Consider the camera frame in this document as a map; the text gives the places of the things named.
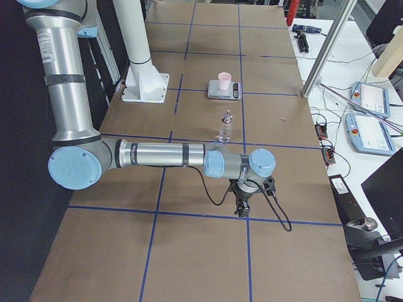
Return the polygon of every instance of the dark background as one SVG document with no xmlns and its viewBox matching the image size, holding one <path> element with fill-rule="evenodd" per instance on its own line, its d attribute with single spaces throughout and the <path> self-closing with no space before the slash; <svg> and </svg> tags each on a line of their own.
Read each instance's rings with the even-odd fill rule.
<svg viewBox="0 0 403 302">
<path fill-rule="evenodd" d="M 98 9 L 122 73 L 127 54 L 111 1 L 99 1 Z M 16 1 L 0 1 L 0 10 L 0 301 L 17 302 L 27 301 L 33 291 L 73 192 L 48 174 L 55 125 L 36 34 Z M 107 110 L 105 97 L 112 97 L 115 85 L 96 39 L 79 39 L 79 44 L 98 129 Z"/>
</svg>

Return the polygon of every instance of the white sticker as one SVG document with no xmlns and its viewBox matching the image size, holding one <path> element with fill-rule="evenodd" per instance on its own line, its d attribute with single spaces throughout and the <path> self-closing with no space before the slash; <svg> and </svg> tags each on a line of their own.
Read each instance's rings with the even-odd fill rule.
<svg viewBox="0 0 403 302">
<path fill-rule="evenodd" d="M 55 62 L 55 50 L 50 33 L 40 33 L 38 35 L 38 43 L 42 63 Z"/>
<path fill-rule="evenodd" d="M 339 194 L 348 193 L 346 185 L 344 184 L 344 182 L 341 178 L 333 178 L 332 182 L 333 182 L 333 185 L 336 188 L 336 190 L 338 190 Z"/>
</svg>

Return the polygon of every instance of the brown table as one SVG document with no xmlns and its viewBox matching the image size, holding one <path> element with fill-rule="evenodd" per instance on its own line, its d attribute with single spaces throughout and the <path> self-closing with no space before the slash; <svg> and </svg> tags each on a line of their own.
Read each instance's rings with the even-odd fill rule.
<svg viewBox="0 0 403 302">
<path fill-rule="evenodd" d="M 281 8 L 157 1 L 146 23 L 153 63 L 170 74 L 165 103 L 116 98 L 102 134 L 214 142 L 231 109 L 229 149 L 274 153 L 293 231 L 260 194 L 248 219 L 233 195 L 212 205 L 190 169 L 109 171 L 75 192 L 31 301 L 360 301 Z M 243 83 L 241 101 L 207 98 L 221 71 Z M 228 182 L 207 186 L 219 199 Z"/>
</svg>

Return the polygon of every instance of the red cylinder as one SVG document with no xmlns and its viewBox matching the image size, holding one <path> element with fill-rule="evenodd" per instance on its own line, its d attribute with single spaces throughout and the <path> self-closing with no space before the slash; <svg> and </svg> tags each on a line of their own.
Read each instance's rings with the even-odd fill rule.
<svg viewBox="0 0 403 302">
<path fill-rule="evenodd" d="M 292 0 L 292 2 L 290 4 L 290 9 L 288 10 L 288 14 L 287 14 L 287 26 L 291 26 L 299 4 L 300 4 L 300 0 Z"/>
</svg>

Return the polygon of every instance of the white table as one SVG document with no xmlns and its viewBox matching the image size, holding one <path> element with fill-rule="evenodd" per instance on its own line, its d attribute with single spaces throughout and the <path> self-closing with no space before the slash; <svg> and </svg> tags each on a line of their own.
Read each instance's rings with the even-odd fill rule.
<svg viewBox="0 0 403 302">
<path fill-rule="evenodd" d="M 332 25 L 331 20 L 294 19 L 293 23 L 322 28 L 322 33 L 324 34 L 328 33 Z M 298 60 L 298 67 L 300 70 L 301 78 L 303 81 L 305 81 L 315 62 L 315 60 L 307 58 L 317 57 L 326 37 L 324 35 L 307 34 L 309 53 L 300 53 L 298 50 L 297 39 L 294 38 L 294 35 L 295 33 L 291 32 L 290 27 L 290 37 L 292 40 L 295 55 Z M 321 72 L 321 82 L 327 86 L 333 86 L 337 88 L 351 87 L 354 82 L 365 80 L 366 76 L 364 78 L 363 76 L 366 74 L 368 67 L 375 58 L 374 54 L 372 54 L 372 50 L 369 44 L 366 42 L 357 24 L 354 21 L 348 21 L 344 27 L 344 30 L 340 34 L 340 37 L 338 38 L 338 41 L 335 44 L 328 60 L 349 62 L 358 58 L 362 59 L 355 60 L 354 62 L 350 63 L 327 62 Z M 402 101 L 400 100 L 393 86 L 386 78 L 375 77 L 372 72 L 369 71 L 367 82 L 381 82 L 377 83 L 377 85 L 386 87 L 388 89 L 390 103 L 402 104 Z M 349 94 L 351 93 L 350 89 L 337 91 L 348 98 Z M 329 91 L 325 91 L 327 108 L 325 109 L 325 102 L 322 96 L 322 92 L 323 88 L 315 86 L 312 93 L 310 94 L 308 100 L 309 105 L 311 106 L 311 112 L 324 115 L 327 119 L 327 122 L 339 122 L 339 118 L 327 109 L 330 109 L 339 116 L 342 116 L 343 111 L 347 105 L 346 101 L 342 100 L 340 97 L 333 95 Z M 314 115 L 312 116 L 312 118 L 313 121 L 316 122 L 318 116 Z M 402 124 L 403 108 L 391 107 L 391 118 L 389 120 Z M 391 135 L 397 134 L 391 129 L 389 129 L 389 131 Z M 361 183 L 365 179 L 367 179 L 367 177 L 369 177 L 376 169 L 378 169 L 388 159 L 388 157 L 380 155 L 360 154 L 355 152 L 346 134 L 344 119 L 340 124 L 339 130 L 338 124 L 328 124 L 327 132 L 329 135 L 329 140 L 332 143 L 336 142 L 336 133 L 338 132 L 336 152 L 345 157 L 351 165 L 351 172 L 349 173 L 349 176 L 345 177 L 344 180 L 349 186 L 358 204 L 361 206 L 366 216 L 372 217 L 379 221 L 361 188 Z M 393 142 L 396 150 L 403 147 L 403 138 L 393 138 Z M 329 176 L 336 174 L 341 174 L 342 176 L 345 176 L 348 172 L 348 165 L 341 157 L 337 155 L 335 156 L 336 164 L 330 165 L 327 173 Z M 377 230 L 381 233 L 381 235 L 386 234 L 386 231 L 382 225 L 380 225 Z M 398 263 L 400 265 L 403 265 L 403 260 L 400 259 Z M 382 279 L 364 281 L 362 280 L 358 272 L 356 272 L 356 279 L 360 289 L 361 297 L 375 299 L 378 292 L 378 288 L 375 287 L 375 285 L 380 284 L 382 282 Z M 386 287 L 382 290 L 382 294 L 380 296 L 380 299 L 382 301 L 384 301 L 385 295 L 396 296 L 399 298 L 403 297 L 403 279 L 388 279 L 385 284 Z"/>
</svg>

